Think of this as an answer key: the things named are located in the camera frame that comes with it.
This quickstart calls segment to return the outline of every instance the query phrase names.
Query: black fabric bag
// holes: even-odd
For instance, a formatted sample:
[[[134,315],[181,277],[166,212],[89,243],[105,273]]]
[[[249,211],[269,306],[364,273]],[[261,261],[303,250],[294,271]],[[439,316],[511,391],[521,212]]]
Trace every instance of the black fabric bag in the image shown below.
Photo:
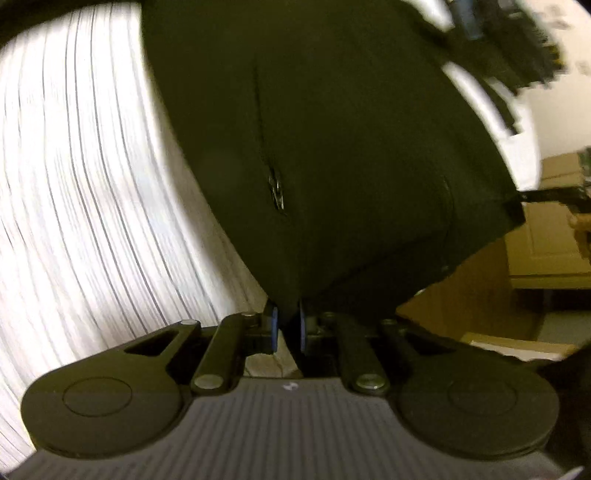
[[[6,3],[1,41],[83,4]],[[142,7],[179,144],[283,319],[300,299],[392,315],[523,222],[503,159],[407,4]]]

